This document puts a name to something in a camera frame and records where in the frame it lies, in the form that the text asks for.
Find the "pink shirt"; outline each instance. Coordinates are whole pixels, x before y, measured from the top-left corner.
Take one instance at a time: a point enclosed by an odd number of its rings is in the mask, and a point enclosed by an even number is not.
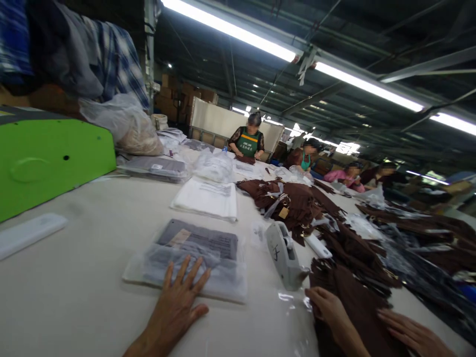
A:
[[[324,180],[326,180],[327,182],[334,182],[335,180],[340,179],[346,179],[349,181],[349,184],[347,185],[348,188],[351,188],[360,193],[365,192],[365,187],[363,186],[363,184],[361,184],[360,186],[354,185],[355,180],[351,177],[348,177],[344,170],[331,171],[324,176]]]

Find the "blue plaid fabric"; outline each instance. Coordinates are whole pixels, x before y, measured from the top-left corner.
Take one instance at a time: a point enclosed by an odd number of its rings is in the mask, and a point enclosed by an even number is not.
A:
[[[99,98],[107,102],[118,93],[135,95],[145,110],[149,109],[149,98],[145,90],[139,57],[129,33],[109,22],[82,17],[86,26],[98,35],[98,65],[91,66],[104,87]]]
[[[0,78],[33,75],[30,66],[30,36],[25,0],[0,0]]]

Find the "hair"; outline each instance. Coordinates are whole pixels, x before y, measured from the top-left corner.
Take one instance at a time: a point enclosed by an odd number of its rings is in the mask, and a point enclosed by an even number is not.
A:
[[[312,146],[314,149],[320,150],[321,144],[314,138],[308,139],[303,146]]]
[[[396,170],[397,165],[395,165],[394,163],[383,163],[383,164],[380,164],[380,166],[378,168],[380,170],[383,170],[383,169],[394,169],[394,170]]]
[[[350,164],[347,164],[345,167],[344,167],[344,170],[347,170],[348,168],[351,168],[351,167],[356,167],[358,169],[361,169],[362,170],[362,163],[359,162],[359,161],[352,161]]]
[[[261,124],[261,112],[251,113],[248,117],[248,125],[259,126]]]

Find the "person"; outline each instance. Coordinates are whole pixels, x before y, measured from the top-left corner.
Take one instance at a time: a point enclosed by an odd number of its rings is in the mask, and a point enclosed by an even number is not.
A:
[[[169,264],[162,293],[149,322],[123,357],[168,356],[188,329],[208,313],[207,305],[199,304],[194,308],[192,305],[208,281],[210,269],[207,269],[194,285],[193,281],[203,259],[198,258],[188,276],[185,276],[190,259],[190,255],[185,258],[173,284],[174,264]],[[370,357],[337,296],[323,288],[305,289],[305,294],[318,309],[320,318],[329,325],[335,342],[348,357]],[[420,357],[456,356],[431,330],[410,318],[386,309],[376,313],[388,326],[390,334],[417,352]]]
[[[370,357],[340,299],[323,288],[305,289],[320,318],[329,325],[334,341],[348,357]],[[389,333],[420,357],[456,357],[430,329],[388,309],[376,311]]]
[[[291,145],[291,151],[300,148],[300,147],[304,144],[304,142],[306,141],[306,139],[304,138],[304,136],[305,136],[306,134],[307,134],[307,133],[306,133],[305,131],[303,131],[299,136],[296,136],[296,137],[293,139],[293,144]]]
[[[353,161],[347,164],[343,170],[334,170],[328,172],[324,176],[324,180],[327,182],[334,182],[337,180],[343,183],[348,188],[351,188],[357,192],[365,192],[363,184],[360,182],[360,171],[362,169],[362,163],[359,161]]]
[[[319,150],[319,141],[314,138],[308,139],[302,146],[297,148],[286,158],[284,167],[289,169],[291,166],[296,165],[299,171],[309,172],[311,171],[312,157],[311,155]]]
[[[394,163],[383,163],[372,169],[365,170],[360,175],[360,182],[367,190],[376,189],[379,182],[386,187],[387,183],[391,184],[389,178],[396,170],[397,165]]]
[[[247,126],[240,126],[228,141],[237,156],[254,157],[259,160],[264,153],[264,135],[259,131],[261,113],[249,115]]]

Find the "paper tag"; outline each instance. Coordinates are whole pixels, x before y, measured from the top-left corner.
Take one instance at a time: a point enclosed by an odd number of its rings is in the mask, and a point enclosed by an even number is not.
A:
[[[279,213],[279,216],[280,216],[282,219],[286,219],[286,217],[288,216],[288,213],[289,213],[289,209],[287,209],[286,207],[283,207],[283,209],[282,209],[281,212]]]
[[[170,242],[167,243],[168,246],[171,246],[173,248],[180,249],[182,244],[190,237],[190,232],[187,231],[186,229],[181,229],[175,237],[171,239]]]

